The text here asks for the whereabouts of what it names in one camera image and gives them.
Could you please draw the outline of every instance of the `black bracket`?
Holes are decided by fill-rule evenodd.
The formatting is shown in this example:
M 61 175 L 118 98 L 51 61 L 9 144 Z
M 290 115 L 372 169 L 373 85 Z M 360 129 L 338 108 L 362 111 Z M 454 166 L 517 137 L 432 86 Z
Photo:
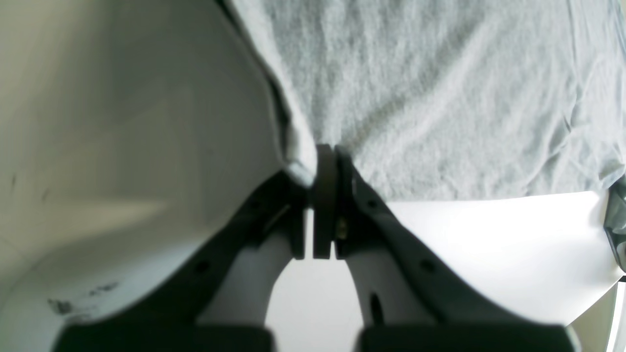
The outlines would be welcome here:
M 573 351 L 561 326 L 533 324 L 469 287 L 405 229 L 340 148 L 319 146 L 312 192 L 278 173 L 144 300 L 110 319 L 68 326 L 56 351 L 272 351 L 263 328 L 274 282 L 331 242 L 354 279 L 366 325 L 361 351 Z

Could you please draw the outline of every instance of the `hole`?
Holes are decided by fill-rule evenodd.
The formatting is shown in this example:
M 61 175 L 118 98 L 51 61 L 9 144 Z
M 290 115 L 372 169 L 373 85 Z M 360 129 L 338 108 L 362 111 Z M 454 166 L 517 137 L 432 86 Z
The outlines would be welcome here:
M 207 271 L 209 267 L 211 267 L 211 265 L 208 263 L 208 261 L 201 261 L 196 264 L 195 272 L 196 274 L 202 274 L 203 272 Z
M 431 261 L 421 261 L 419 263 L 419 266 L 421 266 L 422 269 L 424 269 L 425 271 L 428 271 L 430 273 L 434 272 L 434 264 Z
M 372 311 L 372 320 L 374 320 L 374 325 L 384 324 L 381 301 L 380 299 L 378 299 L 378 295 L 376 295 L 375 293 L 372 293 L 372 295 L 369 297 L 369 309 L 371 309 Z

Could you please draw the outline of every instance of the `gray cloth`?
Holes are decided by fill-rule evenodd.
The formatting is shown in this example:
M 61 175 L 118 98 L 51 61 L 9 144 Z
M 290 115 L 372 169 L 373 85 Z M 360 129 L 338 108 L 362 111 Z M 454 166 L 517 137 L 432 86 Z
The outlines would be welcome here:
M 231 6 L 296 118 L 386 200 L 599 190 L 626 170 L 615 0 Z

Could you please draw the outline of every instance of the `wrinkled fabric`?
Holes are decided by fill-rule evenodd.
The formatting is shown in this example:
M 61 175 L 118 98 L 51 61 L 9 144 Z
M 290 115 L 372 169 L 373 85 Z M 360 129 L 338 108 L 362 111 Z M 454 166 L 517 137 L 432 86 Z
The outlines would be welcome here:
M 231 7 L 315 141 L 386 200 L 601 190 L 626 170 L 617 1 Z

